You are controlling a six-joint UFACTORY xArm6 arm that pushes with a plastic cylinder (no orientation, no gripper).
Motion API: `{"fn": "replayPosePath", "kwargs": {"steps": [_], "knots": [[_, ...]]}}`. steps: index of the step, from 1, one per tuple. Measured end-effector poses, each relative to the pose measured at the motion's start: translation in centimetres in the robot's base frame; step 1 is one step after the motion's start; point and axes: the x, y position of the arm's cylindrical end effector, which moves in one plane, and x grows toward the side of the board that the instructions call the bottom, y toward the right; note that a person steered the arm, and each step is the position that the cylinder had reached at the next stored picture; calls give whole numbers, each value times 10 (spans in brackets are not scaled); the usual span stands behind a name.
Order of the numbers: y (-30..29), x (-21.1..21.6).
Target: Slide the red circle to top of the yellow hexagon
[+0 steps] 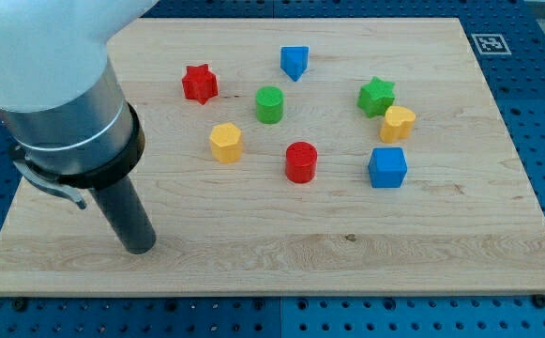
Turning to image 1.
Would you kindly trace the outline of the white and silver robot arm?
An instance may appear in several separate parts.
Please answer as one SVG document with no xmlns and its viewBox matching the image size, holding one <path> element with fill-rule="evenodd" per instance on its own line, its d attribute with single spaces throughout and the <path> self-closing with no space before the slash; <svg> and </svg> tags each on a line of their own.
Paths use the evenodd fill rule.
<svg viewBox="0 0 545 338">
<path fill-rule="evenodd" d="M 107 43 L 156 0 L 0 0 L 0 118 L 13 161 L 40 190 L 85 207 L 82 189 L 128 174 L 142 145 Z"/>
</svg>

